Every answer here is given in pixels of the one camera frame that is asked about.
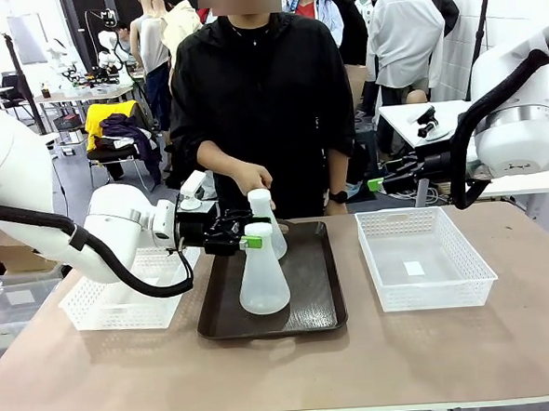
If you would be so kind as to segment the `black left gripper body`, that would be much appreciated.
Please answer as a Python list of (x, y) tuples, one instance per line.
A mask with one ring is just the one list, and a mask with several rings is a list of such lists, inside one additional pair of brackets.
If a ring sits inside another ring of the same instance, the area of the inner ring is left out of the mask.
[(218, 205), (205, 204), (187, 211), (178, 208), (176, 217), (177, 240), (189, 247), (201, 247), (206, 254), (221, 255), (216, 228), (219, 221)]

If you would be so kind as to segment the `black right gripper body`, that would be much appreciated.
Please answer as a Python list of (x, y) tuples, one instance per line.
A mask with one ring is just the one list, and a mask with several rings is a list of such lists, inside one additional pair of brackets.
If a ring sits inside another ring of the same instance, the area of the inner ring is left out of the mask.
[(450, 152), (433, 153), (422, 158), (419, 179), (449, 179), (451, 176)]

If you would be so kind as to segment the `person's right hand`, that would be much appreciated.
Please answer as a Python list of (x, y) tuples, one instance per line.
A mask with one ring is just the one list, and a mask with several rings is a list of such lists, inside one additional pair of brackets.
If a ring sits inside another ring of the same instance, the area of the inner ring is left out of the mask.
[(256, 189), (270, 189), (273, 180), (265, 167), (251, 163), (238, 164), (232, 179), (244, 195)]

